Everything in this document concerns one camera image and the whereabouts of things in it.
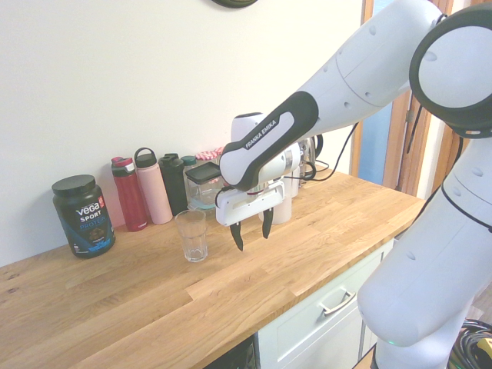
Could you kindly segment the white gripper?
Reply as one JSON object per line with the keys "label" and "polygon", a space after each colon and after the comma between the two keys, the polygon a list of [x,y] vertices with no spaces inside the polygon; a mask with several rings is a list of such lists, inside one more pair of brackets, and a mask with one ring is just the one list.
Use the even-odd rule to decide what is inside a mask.
{"label": "white gripper", "polygon": [[241,221],[263,212],[262,234],[268,239],[274,218],[274,206],[284,200],[283,181],[274,181],[258,194],[233,189],[222,192],[217,199],[216,220],[230,225],[231,236],[240,251],[244,250]]}

